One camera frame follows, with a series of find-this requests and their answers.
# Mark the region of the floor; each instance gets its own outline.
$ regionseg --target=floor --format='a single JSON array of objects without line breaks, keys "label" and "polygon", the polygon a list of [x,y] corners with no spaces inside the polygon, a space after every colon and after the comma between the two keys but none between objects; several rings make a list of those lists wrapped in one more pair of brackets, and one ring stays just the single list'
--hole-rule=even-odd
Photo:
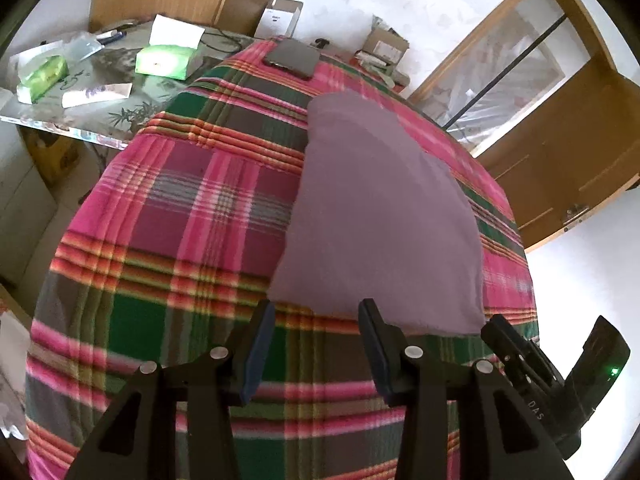
[{"label": "floor", "polygon": [[78,165],[50,190],[58,203],[58,210],[42,235],[20,283],[12,290],[12,296],[27,313],[32,314],[35,309],[50,261],[67,226],[78,211],[78,199],[98,182],[98,178],[96,162],[83,144]]},{"label": "floor", "polygon": [[622,334],[631,356],[582,428],[567,465],[576,480],[602,480],[640,422],[640,188],[623,193],[569,232],[527,254],[540,348],[566,377],[598,316]]}]

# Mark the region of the tissue box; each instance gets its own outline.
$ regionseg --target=tissue box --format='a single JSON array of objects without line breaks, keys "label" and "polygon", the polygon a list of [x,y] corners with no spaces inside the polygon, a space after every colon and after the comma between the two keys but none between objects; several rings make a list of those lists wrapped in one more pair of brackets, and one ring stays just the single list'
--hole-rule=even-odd
[{"label": "tissue box", "polygon": [[136,56],[136,72],[184,81],[202,64],[202,54],[178,45],[150,45]]}]

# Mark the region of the pillow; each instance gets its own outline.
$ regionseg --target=pillow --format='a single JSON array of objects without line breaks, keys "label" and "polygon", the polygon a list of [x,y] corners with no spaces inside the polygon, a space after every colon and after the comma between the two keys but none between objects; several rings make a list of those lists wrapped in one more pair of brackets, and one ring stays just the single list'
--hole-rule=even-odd
[{"label": "pillow", "polygon": [[353,319],[373,298],[402,328],[479,333],[481,241],[448,166],[352,92],[314,98],[308,136],[269,298]]}]

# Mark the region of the plaid bedspread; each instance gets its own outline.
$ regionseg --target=plaid bedspread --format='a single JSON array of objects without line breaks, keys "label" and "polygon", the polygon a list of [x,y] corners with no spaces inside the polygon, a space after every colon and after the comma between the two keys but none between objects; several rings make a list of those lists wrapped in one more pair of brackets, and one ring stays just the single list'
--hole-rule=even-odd
[{"label": "plaid bedspread", "polygon": [[[306,107],[350,89],[398,116],[446,162],[484,250],[484,309],[537,335],[524,250],[506,197],[447,134],[355,68],[322,57],[303,82],[255,43],[178,95],[109,165],[75,216],[38,301],[28,357],[29,460],[61,479],[127,376],[194,359],[246,322],[284,250],[306,145]],[[414,338],[444,360],[490,354],[479,337]],[[403,410],[377,396],[355,321],[279,306],[255,400],[232,409],[244,480],[393,478]],[[449,478],[458,476],[450,409]],[[185,416],[178,407],[178,471]]]}]

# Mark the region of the screw head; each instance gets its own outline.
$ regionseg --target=screw head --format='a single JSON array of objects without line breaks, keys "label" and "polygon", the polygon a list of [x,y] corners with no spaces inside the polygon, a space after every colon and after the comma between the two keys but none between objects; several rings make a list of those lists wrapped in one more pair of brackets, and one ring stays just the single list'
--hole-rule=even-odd
[{"label": "screw head", "polygon": [[152,374],[156,371],[156,368],[158,368],[158,365],[153,361],[147,361],[140,365],[140,371],[145,375]]},{"label": "screw head", "polygon": [[224,359],[229,355],[229,350],[223,346],[216,346],[211,349],[209,355],[212,359]]},{"label": "screw head", "polygon": [[494,371],[494,366],[487,360],[482,359],[476,363],[476,368],[483,374],[490,374]]},{"label": "screw head", "polygon": [[424,352],[419,346],[411,345],[404,349],[404,355],[411,359],[420,359],[424,355]]}]

